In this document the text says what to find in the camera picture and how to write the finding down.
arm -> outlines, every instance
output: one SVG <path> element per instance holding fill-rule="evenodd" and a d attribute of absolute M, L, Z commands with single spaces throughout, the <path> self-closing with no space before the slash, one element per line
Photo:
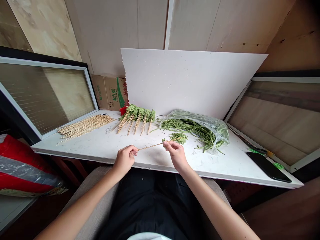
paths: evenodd
<path fill-rule="evenodd" d="M 134 163 L 133 155 L 137 155 L 137 150 L 133 145 L 120 149 L 109 172 L 35 239 L 75 239 L 101 198 L 130 170 Z"/>
<path fill-rule="evenodd" d="M 189 166 L 183 147 L 163 142 L 181 174 L 223 240 L 259 240 L 252 229 Z"/>

red plastic bag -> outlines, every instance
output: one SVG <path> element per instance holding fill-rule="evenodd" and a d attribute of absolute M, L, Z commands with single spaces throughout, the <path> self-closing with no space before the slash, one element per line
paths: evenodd
<path fill-rule="evenodd" d="M 68 189 L 40 155 L 8 134 L 0 135 L 0 194 L 19 197 L 61 194 Z"/>

white table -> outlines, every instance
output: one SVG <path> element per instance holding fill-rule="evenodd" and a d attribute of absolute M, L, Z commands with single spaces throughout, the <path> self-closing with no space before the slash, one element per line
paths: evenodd
<path fill-rule="evenodd" d="M 94 113 L 110 115 L 113 118 L 119 118 L 120 112 L 99 110 Z M 135 145 L 137 148 L 144 148 L 161 143 L 162 138 L 169 139 L 167 130 L 156 130 L 148 135 L 145 133 L 140 136 L 140 131 L 136 135 L 130 133 L 127 136 L 127 129 L 122 129 L 119 134 L 116 130 L 109 131 L 117 122 L 102 126 L 90 133 L 84 134 L 57 145 L 61 141 L 61 135 L 55 133 L 48 138 L 34 144 L 31 148 L 36 153 L 47 155 L 84 159 L 102 163 L 113 164 L 117 151 L 128 145 Z M 153 123 L 151 129 L 157 128 Z M 225 154 L 202 153 L 202 149 L 194 149 L 197 145 L 196 138 L 188 134 L 187 143 L 184 144 L 186 157 L 190 166 L 203 177 L 225 179 L 239 182 L 254 183 L 266 186 L 281 188 L 299 188 L 303 183 L 288 173 L 281 170 L 292 182 L 285 183 L 268 177 L 246 154 L 249 147 L 242 142 L 232 131 L 229 131 L 229 144 L 221 146 L 219 149 Z M 137 168 L 152 169 L 166 172 L 177 172 L 173 167 L 171 158 L 162 145 L 141 150 L 135 157 L 133 165 Z"/>

black pants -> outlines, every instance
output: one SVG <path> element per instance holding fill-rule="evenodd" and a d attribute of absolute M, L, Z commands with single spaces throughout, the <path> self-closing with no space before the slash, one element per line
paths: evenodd
<path fill-rule="evenodd" d="M 200 204 L 180 174 L 132 168 L 121 180 L 98 239 L 125 240 L 141 232 L 206 239 Z"/>

forearm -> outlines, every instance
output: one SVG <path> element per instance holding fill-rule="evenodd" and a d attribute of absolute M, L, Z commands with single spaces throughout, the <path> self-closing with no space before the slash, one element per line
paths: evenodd
<path fill-rule="evenodd" d="M 36 237 L 36 240 L 75 239 L 101 198 L 120 181 L 120 179 L 121 175 L 118 174 L 114 168 L 110 169 L 94 187 L 46 227 Z"/>
<path fill-rule="evenodd" d="M 180 171 L 223 240 L 259 239 L 252 229 L 191 168 Z"/>

